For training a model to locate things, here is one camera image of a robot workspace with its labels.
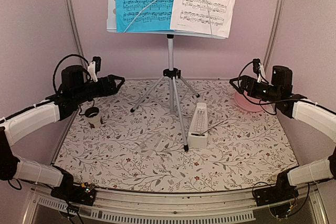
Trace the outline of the clear metronome cover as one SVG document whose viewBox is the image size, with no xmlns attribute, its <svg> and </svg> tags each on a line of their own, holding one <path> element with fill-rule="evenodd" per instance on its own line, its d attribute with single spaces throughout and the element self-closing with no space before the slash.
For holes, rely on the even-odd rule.
<svg viewBox="0 0 336 224">
<path fill-rule="evenodd" d="M 135 144 L 133 150 L 145 157 L 151 156 L 162 142 L 161 133 L 150 134 L 139 143 Z"/>
</svg>

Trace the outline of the white metronome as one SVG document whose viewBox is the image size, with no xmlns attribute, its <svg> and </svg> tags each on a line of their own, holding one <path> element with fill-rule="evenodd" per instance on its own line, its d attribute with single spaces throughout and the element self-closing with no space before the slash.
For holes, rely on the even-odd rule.
<svg viewBox="0 0 336 224">
<path fill-rule="evenodd" d="M 208 132 L 207 104 L 199 102 L 196 104 L 188 130 L 188 146 L 190 148 L 207 148 Z"/>
</svg>

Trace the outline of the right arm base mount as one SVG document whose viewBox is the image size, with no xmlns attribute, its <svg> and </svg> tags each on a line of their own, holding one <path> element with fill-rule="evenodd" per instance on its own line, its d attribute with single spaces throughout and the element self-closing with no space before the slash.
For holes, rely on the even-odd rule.
<svg viewBox="0 0 336 224">
<path fill-rule="evenodd" d="M 294 199 L 299 196 L 299 193 L 296 187 L 287 184 L 276 184 L 265 188 L 253 189 L 252 196 L 257 206 L 264 206 Z"/>
</svg>

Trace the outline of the white sheet music page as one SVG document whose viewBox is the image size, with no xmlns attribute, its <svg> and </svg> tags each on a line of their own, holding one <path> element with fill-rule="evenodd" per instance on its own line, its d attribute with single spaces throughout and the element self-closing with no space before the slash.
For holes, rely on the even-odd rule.
<svg viewBox="0 0 336 224">
<path fill-rule="evenodd" d="M 228 38 L 235 0 L 174 0 L 170 29 Z"/>
</svg>

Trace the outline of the blue sheet music page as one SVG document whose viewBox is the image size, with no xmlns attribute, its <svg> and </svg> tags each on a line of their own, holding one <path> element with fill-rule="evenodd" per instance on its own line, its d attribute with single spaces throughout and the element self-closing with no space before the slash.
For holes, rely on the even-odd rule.
<svg viewBox="0 0 336 224">
<path fill-rule="evenodd" d="M 174 0 L 115 0 L 119 33 L 169 31 Z"/>
</svg>

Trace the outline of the light blue music stand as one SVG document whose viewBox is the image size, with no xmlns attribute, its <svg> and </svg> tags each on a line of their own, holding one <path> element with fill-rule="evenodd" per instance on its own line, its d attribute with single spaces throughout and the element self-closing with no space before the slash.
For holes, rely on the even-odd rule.
<svg viewBox="0 0 336 224">
<path fill-rule="evenodd" d="M 107 31 L 111 33 L 115 33 L 117 31 L 117 23 L 116 23 L 116 4 L 115 0 L 109 0 L 108 5 L 108 13 L 109 17 L 107 19 Z M 150 93 L 161 83 L 165 78 L 169 81 L 169 106 L 170 113 L 176 114 L 180 121 L 181 132 L 182 132 L 182 140 L 184 151 L 189 151 L 189 146 L 187 142 L 187 134 L 185 132 L 184 121 L 182 116 L 181 109 L 181 101 L 183 97 L 179 96 L 177 89 L 177 80 L 180 79 L 188 89 L 198 98 L 200 94 L 196 92 L 196 90 L 182 77 L 181 70 L 174 67 L 174 45 L 173 39 L 175 35 L 190 35 L 190 33 L 182 32 L 182 31 L 174 31 L 172 34 L 167 34 L 167 50 L 168 50 L 168 68 L 163 70 L 162 75 L 159 79 L 156 80 L 154 84 L 152 84 L 149 88 L 145 90 L 145 93 L 138 99 L 137 103 L 132 107 L 130 112 L 135 112 L 141 103 L 143 103 L 149 96 Z"/>
</svg>

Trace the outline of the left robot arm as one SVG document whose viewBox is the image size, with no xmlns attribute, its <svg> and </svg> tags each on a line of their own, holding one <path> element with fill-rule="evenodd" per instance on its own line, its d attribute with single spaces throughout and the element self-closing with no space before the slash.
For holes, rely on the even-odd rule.
<svg viewBox="0 0 336 224">
<path fill-rule="evenodd" d="M 116 94 L 125 79 L 110 74 L 97 77 L 100 69 L 93 61 L 87 69 L 72 65 L 61 72 L 61 85 L 56 93 L 39 104 L 1 120 L 1 180 L 27 180 L 57 187 L 67 200 L 78 195 L 73 176 L 61 168 L 43 165 L 15 156 L 11 147 L 26 135 L 51 123 L 62 121 L 85 102 Z"/>
</svg>

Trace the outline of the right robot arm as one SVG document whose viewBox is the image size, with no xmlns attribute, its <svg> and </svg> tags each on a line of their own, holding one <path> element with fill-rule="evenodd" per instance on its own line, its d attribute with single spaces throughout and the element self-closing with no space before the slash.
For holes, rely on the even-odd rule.
<svg viewBox="0 0 336 224">
<path fill-rule="evenodd" d="M 335 112 L 303 95 L 292 93 L 292 70 L 289 68 L 273 66 L 270 84 L 241 74 L 230 79 L 229 83 L 248 102 L 254 103 L 250 98 L 255 98 L 263 101 L 263 105 L 274 104 L 283 115 L 313 127 L 335 142 Z M 300 184 L 331 179 L 335 179 L 335 153 L 279 173 L 271 196 L 276 201 L 282 201 Z"/>
</svg>

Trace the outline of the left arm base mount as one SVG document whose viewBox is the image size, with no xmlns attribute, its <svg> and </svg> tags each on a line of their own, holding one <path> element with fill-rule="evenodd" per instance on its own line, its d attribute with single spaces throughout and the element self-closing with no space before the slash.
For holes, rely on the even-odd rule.
<svg viewBox="0 0 336 224">
<path fill-rule="evenodd" d="M 60 186 L 54 187 L 50 195 L 66 202 L 78 203 L 86 206 L 93 206 L 97 191 L 95 184 L 85 182 L 75 185 L 72 180 L 62 181 Z"/>
</svg>

